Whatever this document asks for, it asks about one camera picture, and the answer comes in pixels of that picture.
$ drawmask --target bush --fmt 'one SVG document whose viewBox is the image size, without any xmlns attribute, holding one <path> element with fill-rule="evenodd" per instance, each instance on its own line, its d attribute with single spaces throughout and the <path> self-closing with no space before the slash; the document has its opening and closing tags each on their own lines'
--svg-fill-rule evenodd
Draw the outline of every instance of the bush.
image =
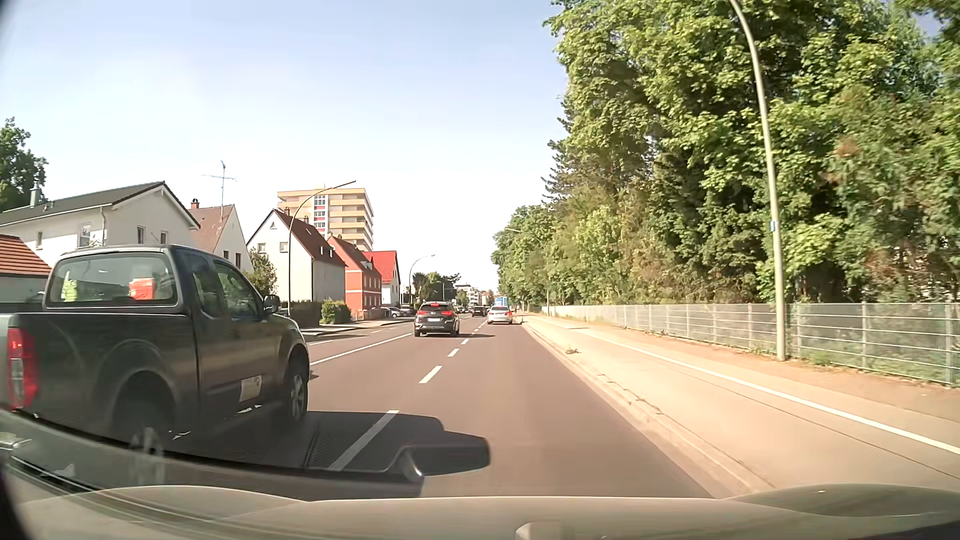
<svg viewBox="0 0 960 540">
<path fill-rule="evenodd" d="M 342 325 L 350 322 L 350 308 L 340 300 L 324 302 L 321 321 L 325 325 Z"/>
<path fill-rule="evenodd" d="M 294 301 L 290 307 L 290 318 L 297 321 L 301 328 L 316 328 L 320 324 L 323 304 L 309 300 Z"/>
</svg>

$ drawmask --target truck side mirror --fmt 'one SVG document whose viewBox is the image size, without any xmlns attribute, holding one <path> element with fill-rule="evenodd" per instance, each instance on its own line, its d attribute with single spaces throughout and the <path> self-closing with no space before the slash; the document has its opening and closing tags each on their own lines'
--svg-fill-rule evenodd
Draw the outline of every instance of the truck side mirror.
<svg viewBox="0 0 960 540">
<path fill-rule="evenodd" d="M 263 311 L 268 315 L 280 311 L 280 297 L 276 294 L 263 297 Z"/>
</svg>

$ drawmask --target red house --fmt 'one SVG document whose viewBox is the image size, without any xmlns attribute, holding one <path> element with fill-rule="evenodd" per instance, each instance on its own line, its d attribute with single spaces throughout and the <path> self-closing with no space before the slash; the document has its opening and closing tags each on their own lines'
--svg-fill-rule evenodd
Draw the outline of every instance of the red house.
<svg viewBox="0 0 960 540">
<path fill-rule="evenodd" d="M 347 306 L 356 319 L 382 317 L 381 310 L 369 313 L 370 309 L 380 307 L 380 273 L 373 268 L 363 252 L 355 245 L 337 236 L 330 236 L 327 243 L 333 246 L 334 253 L 347 266 L 345 281 L 347 286 Z"/>
</svg>

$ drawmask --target tall apartment building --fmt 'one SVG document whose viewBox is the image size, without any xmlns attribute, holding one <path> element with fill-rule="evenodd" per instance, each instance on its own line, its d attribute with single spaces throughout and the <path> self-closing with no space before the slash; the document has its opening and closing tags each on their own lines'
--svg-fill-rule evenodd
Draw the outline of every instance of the tall apartment building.
<svg viewBox="0 0 960 540">
<path fill-rule="evenodd" d="M 333 235 L 355 244 L 363 251 L 373 250 L 373 207 L 363 187 L 341 187 L 314 195 L 323 189 L 278 191 L 276 207 L 293 213 L 304 199 L 313 201 L 303 205 L 295 216 L 317 228 L 324 236 Z"/>
</svg>

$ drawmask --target roof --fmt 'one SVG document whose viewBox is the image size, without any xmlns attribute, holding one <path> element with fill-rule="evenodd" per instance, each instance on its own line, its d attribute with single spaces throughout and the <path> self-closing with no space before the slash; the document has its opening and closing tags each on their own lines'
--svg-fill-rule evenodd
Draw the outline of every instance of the roof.
<svg viewBox="0 0 960 540">
<path fill-rule="evenodd" d="M 307 225 L 299 219 L 294 219 L 280 209 L 272 209 L 271 212 L 280 218 L 280 222 L 283 223 L 287 229 L 290 229 L 291 234 L 297 239 L 300 245 L 303 246 L 306 253 L 310 254 L 310 257 L 330 264 L 336 264 L 337 266 L 346 266 L 339 257 L 330 256 L 330 244 L 326 243 L 324 236 L 317 231 L 316 227 Z"/>
<path fill-rule="evenodd" d="M 384 283 L 389 283 L 394 279 L 394 270 L 396 269 L 396 251 L 366 251 L 364 256 L 373 263 L 373 268 L 380 273 L 380 278 Z"/>
<path fill-rule="evenodd" d="M 183 203 L 181 203 L 180 199 L 173 194 L 173 191 L 166 186 L 166 182 L 150 182 L 149 184 L 127 185 L 126 187 L 115 187 L 114 189 L 94 191 L 93 193 L 77 195 L 76 197 L 66 197 L 64 199 L 43 201 L 38 203 L 35 207 L 9 209 L 0 212 L 0 225 L 9 225 L 10 223 L 27 221 L 29 219 L 38 219 L 40 217 L 48 217 L 51 215 L 58 215 L 80 209 L 108 207 L 110 205 L 116 205 L 126 201 L 127 199 L 131 199 L 132 197 L 150 191 L 151 189 L 156 189 L 160 186 L 164 186 L 167 192 L 169 192 L 173 196 L 174 200 L 177 201 L 177 204 L 180 205 L 180 208 L 186 212 L 186 209 L 183 208 Z M 196 223 L 197 220 L 193 219 L 189 213 L 186 213 L 186 216 Z"/>
<path fill-rule="evenodd" d="M 224 206 L 223 217 L 220 214 L 220 207 L 208 207 L 205 209 L 188 209 L 190 215 L 197 220 L 200 228 L 190 232 L 193 238 L 193 244 L 198 248 L 213 253 L 217 249 L 217 242 L 224 233 L 224 227 L 233 212 L 233 205 Z"/>
<path fill-rule="evenodd" d="M 331 236 L 328 241 L 336 246 L 337 255 L 344 260 L 344 263 L 346 263 L 347 266 L 363 270 L 363 274 L 365 276 L 380 278 L 379 272 L 364 266 L 364 262 L 369 261 L 366 257 L 364 257 L 363 252 L 357 249 L 356 246 L 347 242 L 343 238 L 338 238 L 336 236 Z"/>
<path fill-rule="evenodd" d="M 0 275 L 46 278 L 49 274 L 50 266 L 19 236 L 0 234 Z"/>
</svg>

